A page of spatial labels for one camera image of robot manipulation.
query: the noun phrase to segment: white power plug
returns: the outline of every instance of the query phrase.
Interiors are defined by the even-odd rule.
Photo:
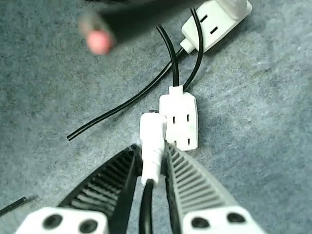
[[[196,11],[203,32],[204,52],[224,38],[251,11],[252,5],[248,0],[204,2]],[[193,17],[190,17],[182,26],[182,34],[185,39],[180,45],[188,54],[194,49],[199,50],[198,32]]]
[[[183,86],[169,87],[159,98],[159,113],[167,117],[166,140],[182,151],[198,148],[196,99],[183,92]]]
[[[167,119],[156,111],[144,113],[140,120],[140,140],[142,141],[143,169],[141,182],[145,186],[148,179],[155,185],[159,182],[161,162],[165,152]]]

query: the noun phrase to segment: plug housing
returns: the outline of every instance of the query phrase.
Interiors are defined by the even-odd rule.
[[[197,15],[201,23],[204,52],[209,50],[235,28],[250,12],[252,5],[247,0],[210,0],[204,2]],[[199,38],[193,17],[182,26],[185,39],[181,46],[187,53],[199,50]]]
[[[144,113],[140,120],[140,140],[142,141],[143,169],[141,182],[145,186],[148,179],[155,185],[159,182],[161,162],[165,152],[167,119],[155,111]]]
[[[159,113],[167,117],[166,140],[182,151],[198,148],[196,99],[183,92],[183,86],[169,87],[169,94],[159,98]]]

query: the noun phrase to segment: outlet socket hole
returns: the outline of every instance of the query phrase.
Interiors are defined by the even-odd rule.
[[[218,27],[215,27],[215,28],[210,32],[210,34],[213,34],[216,30],[218,30]]]
[[[200,22],[202,23],[207,17],[208,17],[208,16],[205,15],[205,16],[200,20]]]

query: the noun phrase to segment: blurry black tool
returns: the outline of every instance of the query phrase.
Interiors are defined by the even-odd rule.
[[[88,31],[108,34],[111,48],[140,36],[180,11],[204,0],[140,0],[87,13],[80,23]]]
[[[7,207],[3,208],[2,210],[0,210],[0,217],[6,213],[8,213],[9,211],[14,210],[16,207],[26,203],[27,198],[26,197],[22,197],[21,199],[13,202],[11,205],[8,205]]]

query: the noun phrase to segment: black power cord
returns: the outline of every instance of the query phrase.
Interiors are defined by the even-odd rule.
[[[192,16],[195,20],[195,24],[196,24],[196,28],[198,31],[198,38],[199,38],[199,50],[198,50],[198,55],[197,55],[197,60],[196,60],[196,64],[195,67],[190,75],[190,77],[186,80],[185,84],[183,85],[183,90],[186,90],[190,83],[193,81],[195,75],[197,74],[199,67],[201,65],[201,61],[203,59],[203,55],[204,55],[204,38],[203,38],[203,31],[201,29],[201,24],[198,18],[198,15],[196,13],[195,8],[191,8],[191,13]]]
[[[196,73],[199,70],[203,54],[204,54],[204,42],[203,42],[203,33],[200,25],[199,18],[197,16],[196,10],[194,8],[191,9],[191,13],[194,17],[195,24],[197,27],[198,31],[198,36],[199,36],[199,50],[198,50],[198,56],[197,56],[197,61],[195,64],[195,67],[190,75],[190,77],[187,79],[185,84],[183,85],[183,89],[186,90],[192,80],[194,79]],[[183,48],[180,48],[179,51],[176,53],[177,60],[182,59],[184,56],[186,56],[187,53]],[[110,116],[118,113],[119,111],[125,109],[126,107],[130,106],[131,104],[134,104],[136,101],[139,101],[141,98],[143,98],[145,95],[147,95],[148,91],[150,91],[154,86],[156,86],[162,78],[165,77],[165,75],[170,71],[171,67],[173,64],[171,61],[162,69],[162,71],[158,74],[157,77],[155,77],[152,82],[150,82],[143,90],[141,90],[138,94],[124,102],[123,104],[119,105],[118,107],[100,115],[99,117],[91,120],[90,122],[84,124],[82,127],[78,128],[74,132],[72,132],[70,135],[67,136],[67,139],[71,141],[72,139],[76,138],[79,136],[81,133],[86,131],[87,129],[91,128],[92,126],[96,125],[97,123],[109,118]]]
[[[139,234],[152,234],[152,193],[154,188],[154,181],[148,179],[145,184],[139,218]]]
[[[172,63],[172,76],[173,76],[173,86],[179,86],[180,85],[180,81],[179,81],[179,64],[176,58],[176,52],[175,52],[175,48],[172,45],[172,42],[168,36],[168,34],[166,33],[165,29],[159,25],[157,26],[157,30],[159,31],[161,37],[163,38],[163,40],[166,43],[169,55],[170,55],[170,60]]]
[[[177,59],[182,59],[187,55],[186,51],[183,50],[183,48],[180,48],[178,52],[176,53]],[[130,106],[131,104],[134,104],[136,101],[139,101],[141,98],[143,98],[145,95],[147,95],[148,91],[150,91],[154,86],[156,86],[162,78],[165,77],[165,75],[170,71],[172,67],[172,63],[168,62],[168,64],[162,69],[162,71],[156,76],[152,82],[150,82],[143,90],[141,90],[138,94],[124,102],[123,104],[119,105],[118,107],[100,115],[99,117],[91,120],[90,122],[86,123],[82,127],[78,128],[74,132],[72,132],[70,135],[67,136],[67,139],[71,141],[72,139],[79,136],[81,133],[86,131],[87,129],[91,128],[92,126],[96,125],[97,123],[109,118],[110,116],[118,113],[119,111],[125,109],[126,107]]]

